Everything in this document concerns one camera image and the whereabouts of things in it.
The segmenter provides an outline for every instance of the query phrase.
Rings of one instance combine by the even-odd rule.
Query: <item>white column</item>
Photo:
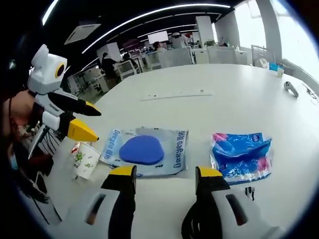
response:
[[[120,61],[122,59],[118,44],[116,42],[106,44],[96,51],[100,62],[102,62],[103,53],[105,52],[108,53],[109,57],[115,61]]]
[[[214,40],[213,29],[211,27],[211,21],[209,16],[197,16],[196,23],[199,33],[199,38],[202,47],[204,48],[205,42]]]
[[[281,38],[273,6],[269,0],[256,0],[256,2],[264,24],[267,49],[275,53],[276,60],[280,60],[282,58]]]
[[[240,46],[238,25],[235,12],[228,13],[215,23],[218,42],[229,42],[231,46]]]

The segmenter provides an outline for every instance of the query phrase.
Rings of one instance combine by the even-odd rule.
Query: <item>small gray object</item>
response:
[[[291,92],[295,95],[295,97],[298,98],[299,94],[298,94],[296,88],[291,84],[290,81],[286,81],[284,83],[284,89],[286,91],[291,90]]]

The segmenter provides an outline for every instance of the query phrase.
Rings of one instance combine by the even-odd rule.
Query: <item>table surface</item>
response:
[[[283,89],[290,81],[299,97]],[[212,96],[141,101],[204,89]],[[164,179],[138,179],[132,238],[181,238],[183,218],[195,202],[195,166],[210,166],[213,132],[263,132],[273,138],[272,174],[257,182],[255,203],[265,221],[289,229],[318,188],[319,104],[294,77],[244,65],[201,64],[155,70],[128,77],[95,104],[101,117],[77,115],[100,137],[103,150],[113,128],[139,126],[189,129],[188,169]],[[100,187],[110,168],[100,162],[87,182],[72,181],[67,164],[73,141],[66,138],[55,154],[46,179],[48,192],[62,218],[88,187]]]

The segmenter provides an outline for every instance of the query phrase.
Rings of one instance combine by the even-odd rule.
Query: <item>blue plastic package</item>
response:
[[[214,133],[211,140],[212,167],[230,184],[252,182],[271,174],[271,138],[262,133]]]
[[[279,66],[276,63],[270,63],[269,64],[269,70],[271,70],[271,71],[278,71],[278,68],[283,69],[282,66]]]

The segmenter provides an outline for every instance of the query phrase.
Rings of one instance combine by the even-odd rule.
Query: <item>ceiling light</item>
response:
[[[12,70],[12,69],[14,69],[14,68],[15,68],[15,61],[12,60],[12,61],[10,61],[10,63],[9,63],[9,69]]]
[[[71,66],[69,66],[68,68],[66,68],[65,72],[67,72],[67,71],[68,71],[68,69],[70,69],[70,67],[71,67]],[[64,72],[64,73],[65,73],[65,72]]]
[[[168,29],[173,29],[173,28],[183,27],[183,26],[196,26],[196,24],[190,24],[190,25],[182,25],[182,26],[173,26],[173,27],[168,27],[168,28],[165,28],[165,29],[162,29],[162,30],[157,30],[157,31],[153,31],[153,32],[150,32],[150,33],[144,34],[144,35],[142,35],[142,36],[150,35],[150,34],[152,34],[152,33],[159,32],[159,31],[164,31],[164,30],[168,30]]]
[[[230,6],[227,6],[227,5],[222,5],[222,4],[213,4],[213,3],[192,3],[192,4],[181,4],[181,5],[175,5],[175,6],[169,6],[169,7],[164,7],[164,8],[161,8],[161,9],[157,9],[157,10],[154,10],[154,11],[150,11],[150,12],[147,12],[147,13],[144,13],[142,15],[139,15],[137,17],[134,17],[126,22],[123,22],[122,24],[112,28],[111,30],[109,30],[108,32],[104,33],[102,36],[100,36],[98,39],[96,39],[91,45],[89,45],[83,52],[85,53],[88,49],[90,49],[90,47],[92,47],[95,43],[97,43],[99,40],[101,40],[103,37],[107,36],[108,34],[110,34],[111,32],[115,31],[116,29],[120,28],[121,26],[124,26],[132,21],[135,21],[139,18],[142,18],[142,17],[145,17],[145,16],[148,16],[148,15],[151,15],[151,14],[154,14],[154,13],[157,13],[157,12],[160,12],[160,11],[166,11],[166,10],[170,10],[170,9],[174,9],[174,8],[180,8],[180,7],[190,7],[190,6],[214,6],[214,7],[224,7],[224,8],[230,8]]]
[[[187,31],[198,31],[198,30],[196,30],[196,29],[194,30],[193,29],[193,30],[186,30],[186,31],[180,31],[180,32],[187,32]]]
[[[46,11],[46,13],[44,14],[44,16],[43,16],[43,18],[42,18],[42,25],[43,25],[43,26],[45,25],[46,21],[48,20],[48,18],[49,18],[49,16],[50,16],[51,12],[53,11],[53,9],[54,9],[55,5],[58,3],[58,1],[59,1],[59,0],[54,0],[54,1],[51,3],[51,5],[50,5],[50,7],[48,8],[48,10]]]
[[[139,24],[139,25],[133,26],[133,27],[131,27],[131,28],[129,28],[129,29],[126,29],[125,31],[122,31],[120,34],[118,34],[118,35],[112,37],[111,39],[107,40],[107,42],[109,42],[110,40],[114,39],[115,37],[117,37],[117,36],[119,36],[119,35],[121,35],[121,34],[127,32],[127,31],[129,31],[129,30],[134,29],[135,27],[142,26],[142,25],[144,25],[144,24],[146,24],[146,23],[150,23],[150,22],[153,22],[153,21],[161,20],[161,19],[164,19],[164,18],[175,17],[175,16],[182,16],[182,15],[191,15],[191,14],[193,14],[193,15],[194,15],[194,14],[205,14],[205,15],[208,15],[208,14],[217,14],[218,17],[216,18],[216,20],[218,20],[219,17],[221,16],[221,13],[216,13],[216,12],[189,12],[189,13],[175,14],[175,15],[171,15],[171,16],[164,16],[164,17],[156,18],[156,19],[154,19],[154,20],[146,21],[146,22],[144,22],[144,23],[142,23],[142,24]]]
[[[81,71],[83,71],[85,68],[87,68],[89,65],[91,65],[94,61],[96,61],[97,59],[99,59],[99,57],[95,58],[93,61],[91,61],[89,64],[87,64],[85,67],[82,68]]]

